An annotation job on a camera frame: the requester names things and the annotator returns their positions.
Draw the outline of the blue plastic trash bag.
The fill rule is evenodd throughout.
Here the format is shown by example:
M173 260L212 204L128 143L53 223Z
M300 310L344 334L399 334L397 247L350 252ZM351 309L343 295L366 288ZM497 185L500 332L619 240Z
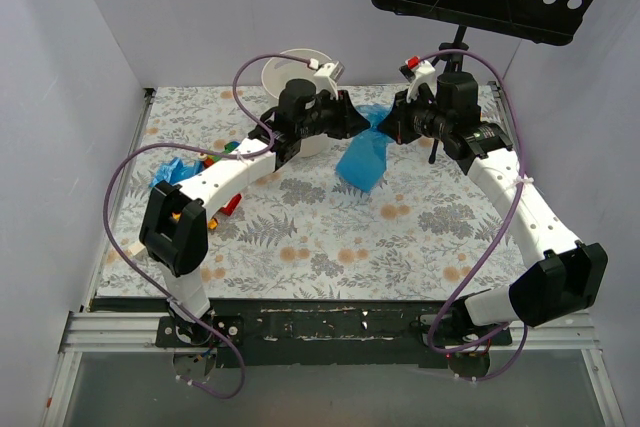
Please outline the blue plastic trash bag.
M337 175L349 185L369 193L387 169L387 146L392 139L378 130L391 108L380 104L357 107L371 127L355 136L336 165Z

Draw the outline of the blue bag piece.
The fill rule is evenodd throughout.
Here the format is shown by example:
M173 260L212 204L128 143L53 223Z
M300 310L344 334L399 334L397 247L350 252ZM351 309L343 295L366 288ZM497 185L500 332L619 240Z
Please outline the blue bag piece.
M162 181L174 185L197 175L200 171L201 163L199 161L185 164L181 158L174 157L170 162L163 163L156 170L149 187L153 188Z

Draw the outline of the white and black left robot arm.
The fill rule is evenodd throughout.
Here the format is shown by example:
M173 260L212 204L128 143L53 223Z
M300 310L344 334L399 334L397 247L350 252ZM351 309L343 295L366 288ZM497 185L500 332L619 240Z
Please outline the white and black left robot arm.
M350 139L369 127L347 91L318 92L311 82L294 79L226 158L180 183L161 181L152 188L139 240L161 264L170 308L182 318L178 334L188 345L203 346L213 333L200 279L209 221L234 195L293 159L304 139Z

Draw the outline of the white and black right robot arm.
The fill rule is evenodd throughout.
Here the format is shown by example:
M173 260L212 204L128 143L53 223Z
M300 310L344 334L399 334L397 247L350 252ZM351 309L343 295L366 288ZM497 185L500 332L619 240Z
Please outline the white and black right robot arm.
M517 280L456 300L446 313L446 328L469 345L491 326L521 321L537 327L592 307L608 263L604 248L584 243L566 227L521 172L509 136L482 119L478 94L471 74L443 73L434 87L420 81L396 93L378 126L398 144L420 137L439 141L491 202L519 248L526 270Z

